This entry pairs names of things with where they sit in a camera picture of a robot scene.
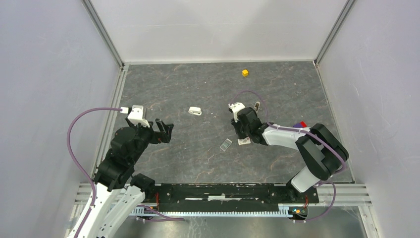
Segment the staple strip box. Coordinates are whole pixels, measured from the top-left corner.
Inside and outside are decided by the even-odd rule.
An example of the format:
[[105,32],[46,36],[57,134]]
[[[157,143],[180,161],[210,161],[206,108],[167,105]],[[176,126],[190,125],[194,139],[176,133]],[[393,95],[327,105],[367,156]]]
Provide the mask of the staple strip box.
[[238,139],[238,145],[246,145],[251,143],[251,139],[249,137],[246,137],[244,139]]

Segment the clear staple tray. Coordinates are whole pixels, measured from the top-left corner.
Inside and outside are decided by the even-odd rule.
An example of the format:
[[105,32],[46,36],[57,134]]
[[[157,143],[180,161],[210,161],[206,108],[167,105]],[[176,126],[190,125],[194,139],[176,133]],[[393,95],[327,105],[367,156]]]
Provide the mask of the clear staple tray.
[[226,151],[229,147],[230,147],[230,145],[232,144],[232,141],[230,140],[230,139],[225,139],[224,140],[224,142],[220,145],[220,149],[222,150],[222,151]]

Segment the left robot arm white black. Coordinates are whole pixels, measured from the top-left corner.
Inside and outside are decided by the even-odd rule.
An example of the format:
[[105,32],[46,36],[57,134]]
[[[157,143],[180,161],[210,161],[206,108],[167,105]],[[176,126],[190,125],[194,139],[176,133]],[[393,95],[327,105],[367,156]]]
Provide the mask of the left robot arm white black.
[[150,144],[169,143],[174,125],[156,119],[148,127],[128,121],[111,140],[110,149],[93,178],[94,189],[81,217],[71,230],[71,238],[111,238],[141,202],[156,195],[155,181],[134,175],[134,166]]

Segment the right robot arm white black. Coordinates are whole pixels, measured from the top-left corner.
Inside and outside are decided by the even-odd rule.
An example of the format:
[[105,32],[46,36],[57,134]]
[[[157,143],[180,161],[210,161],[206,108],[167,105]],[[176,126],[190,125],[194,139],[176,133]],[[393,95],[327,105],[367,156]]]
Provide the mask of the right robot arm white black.
[[286,196],[290,201],[301,201],[309,188],[345,169],[349,153],[323,124],[284,127],[263,123],[254,108],[239,102],[230,104],[229,110],[233,113],[231,124],[239,139],[248,138],[256,144],[282,146],[300,152],[305,167],[288,182]]

